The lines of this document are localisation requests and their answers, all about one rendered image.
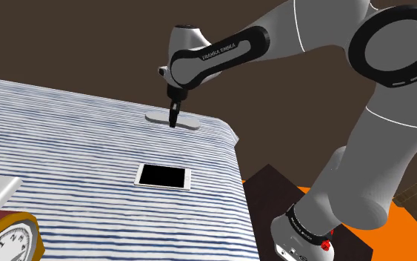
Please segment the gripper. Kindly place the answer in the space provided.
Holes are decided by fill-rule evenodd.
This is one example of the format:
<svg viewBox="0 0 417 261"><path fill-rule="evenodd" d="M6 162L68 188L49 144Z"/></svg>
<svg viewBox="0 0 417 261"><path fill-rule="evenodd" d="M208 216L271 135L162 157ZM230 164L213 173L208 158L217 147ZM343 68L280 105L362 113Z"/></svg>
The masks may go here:
<svg viewBox="0 0 417 261"><path fill-rule="evenodd" d="M184 101L187 98L188 90L168 84L167 96L172 100L169 112L169 126L174 128L178 120L181 101Z"/></svg>

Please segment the flat grey remote control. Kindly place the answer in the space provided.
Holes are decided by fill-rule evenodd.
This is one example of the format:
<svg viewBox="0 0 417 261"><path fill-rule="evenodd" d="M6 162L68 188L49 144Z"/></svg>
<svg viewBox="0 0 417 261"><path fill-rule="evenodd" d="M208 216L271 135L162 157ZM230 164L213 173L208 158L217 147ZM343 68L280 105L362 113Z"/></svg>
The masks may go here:
<svg viewBox="0 0 417 261"><path fill-rule="evenodd" d="M170 114L168 112L148 111L145 113L144 117L149 122L170 125ZM201 124L196 118L177 116L175 126L196 131L201 127Z"/></svg>

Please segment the white tablet with black screen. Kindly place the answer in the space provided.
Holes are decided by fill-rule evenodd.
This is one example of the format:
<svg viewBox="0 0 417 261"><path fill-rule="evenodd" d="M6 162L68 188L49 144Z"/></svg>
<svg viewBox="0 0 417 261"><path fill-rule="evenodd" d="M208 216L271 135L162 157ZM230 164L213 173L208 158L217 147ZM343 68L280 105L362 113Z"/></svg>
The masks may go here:
<svg viewBox="0 0 417 261"><path fill-rule="evenodd" d="M136 172L134 185L189 191L191 175L189 168L141 163Z"/></svg>

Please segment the blue striped bed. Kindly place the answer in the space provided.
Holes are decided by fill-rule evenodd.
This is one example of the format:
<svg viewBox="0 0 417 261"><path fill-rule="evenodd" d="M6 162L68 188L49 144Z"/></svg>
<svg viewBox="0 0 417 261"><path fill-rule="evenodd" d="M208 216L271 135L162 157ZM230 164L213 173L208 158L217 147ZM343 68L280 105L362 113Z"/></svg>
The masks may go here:
<svg viewBox="0 0 417 261"><path fill-rule="evenodd" d="M260 261L238 137L148 122L149 105L0 80L5 203L38 221L41 261ZM141 163L189 168L189 191L134 185Z"/></svg>

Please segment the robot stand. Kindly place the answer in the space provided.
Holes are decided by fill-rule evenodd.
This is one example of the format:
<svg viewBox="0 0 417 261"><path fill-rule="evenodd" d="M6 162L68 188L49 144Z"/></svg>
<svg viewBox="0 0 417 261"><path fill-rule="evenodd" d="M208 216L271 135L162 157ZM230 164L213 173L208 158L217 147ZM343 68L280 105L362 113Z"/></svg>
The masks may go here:
<svg viewBox="0 0 417 261"><path fill-rule="evenodd" d="M270 233L272 220L304 196L297 186L271 165L266 165L244 183L258 255L261 261L284 261L277 253ZM334 261L372 261L373 250L353 232L339 225L331 240Z"/></svg>

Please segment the red and yellow alarm clock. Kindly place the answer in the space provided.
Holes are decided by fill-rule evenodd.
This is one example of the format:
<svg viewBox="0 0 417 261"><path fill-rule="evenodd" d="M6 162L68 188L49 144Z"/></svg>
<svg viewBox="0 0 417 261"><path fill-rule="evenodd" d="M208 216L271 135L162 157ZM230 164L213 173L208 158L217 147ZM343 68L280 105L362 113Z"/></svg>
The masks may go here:
<svg viewBox="0 0 417 261"><path fill-rule="evenodd" d="M39 224L32 214L0 210L0 261L41 261L44 252Z"/></svg>

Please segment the orange rug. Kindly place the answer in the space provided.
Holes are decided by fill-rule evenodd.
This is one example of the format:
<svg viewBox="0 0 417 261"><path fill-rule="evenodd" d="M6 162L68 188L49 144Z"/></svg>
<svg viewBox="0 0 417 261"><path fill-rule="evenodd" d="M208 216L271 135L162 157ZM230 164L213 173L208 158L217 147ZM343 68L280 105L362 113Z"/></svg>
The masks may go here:
<svg viewBox="0 0 417 261"><path fill-rule="evenodd" d="M284 261L272 246L269 221L281 211L266 215L261 203L266 193L259 186L243 181L260 261ZM345 224L335 229L332 243L335 261L417 261L417 222L403 208L391 205L393 211L387 224L376 230L364 231Z"/></svg>

